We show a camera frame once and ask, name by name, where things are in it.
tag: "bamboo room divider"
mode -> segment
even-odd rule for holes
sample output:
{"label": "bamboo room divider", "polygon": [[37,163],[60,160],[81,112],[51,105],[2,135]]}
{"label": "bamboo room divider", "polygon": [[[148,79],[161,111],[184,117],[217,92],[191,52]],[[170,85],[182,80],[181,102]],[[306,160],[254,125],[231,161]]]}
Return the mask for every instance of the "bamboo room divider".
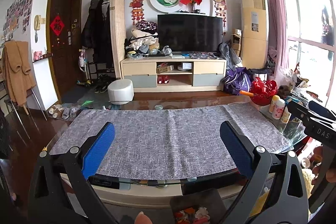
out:
{"label": "bamboo room divider", "polygon": [[110,25],[115,77],[121,79],[120,62],[125,59],[125,0],[110,0]]}

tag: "red basket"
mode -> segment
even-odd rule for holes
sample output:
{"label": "red basket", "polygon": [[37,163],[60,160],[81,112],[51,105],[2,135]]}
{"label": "red basket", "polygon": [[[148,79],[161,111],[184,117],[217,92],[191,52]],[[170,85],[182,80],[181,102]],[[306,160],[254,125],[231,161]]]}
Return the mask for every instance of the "red basket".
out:
{"label": "red basket", "polygon": [[273,80],[261,81],[256,77],[256,81],[252,82],[251,93],[255,94],[251,97],[251,101],[259,106],[269,105],[272,97],[277,94],[277,83]]}

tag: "white bottle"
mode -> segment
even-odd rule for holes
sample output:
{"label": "white bottle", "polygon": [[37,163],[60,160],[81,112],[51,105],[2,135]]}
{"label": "white bottle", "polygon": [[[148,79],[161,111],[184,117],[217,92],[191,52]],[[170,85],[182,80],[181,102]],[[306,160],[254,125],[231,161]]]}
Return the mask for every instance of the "white bottle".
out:
{"label": "white bottle", "polygon": [[275,106],[276,102],[277,102],[279,99],[280,99],[280,97],[279,97],[278,95],[274,95],[274,96],[272,97],[272,101],[271,101],[271,104],[269,105],[269,109],[268,109],[268,111],[269,111],[270,113],[273,113],[274,106]]}
{"label": "white bottle", "polygon": [[290,117],[291,117],[291,113],[289,113],[288,108],[285,107],[285,110],[283,111],[283,114],[281,116],[281,122],[288,123]]}
{"label": "white bottle", "polygon": [[276,102],[276,104],[274,106],[273,113],[272,113],[273,119],[279,120],[281,118],[281,115],[282,115],[282,112],[284,111],[285,105],[286,105],[286,103],[282,99],[279,99]]}

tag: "window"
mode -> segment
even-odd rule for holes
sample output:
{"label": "window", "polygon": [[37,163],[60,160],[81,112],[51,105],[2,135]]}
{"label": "window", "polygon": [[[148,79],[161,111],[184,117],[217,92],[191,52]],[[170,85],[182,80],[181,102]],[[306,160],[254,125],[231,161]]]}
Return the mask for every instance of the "window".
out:
{"label": "window", "polygon": [[330,96],[328,105],[336,110],[336,77],[332,77],[336,0],[285,0],[285,5],[289,67],[294,69],[300,62],[301,77],[309,79],[308,90],[318,94],[324,103]]}

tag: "television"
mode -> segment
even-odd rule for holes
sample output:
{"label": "television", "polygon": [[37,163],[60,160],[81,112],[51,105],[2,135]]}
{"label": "television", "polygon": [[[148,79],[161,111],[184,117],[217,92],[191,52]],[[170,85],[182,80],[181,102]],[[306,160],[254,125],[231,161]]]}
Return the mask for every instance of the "television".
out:
{"label": "television", "polygon": [[197,14],[158,15],[157,32],[160,47],[169,46],[173,52],[216,52],[223,21]]}

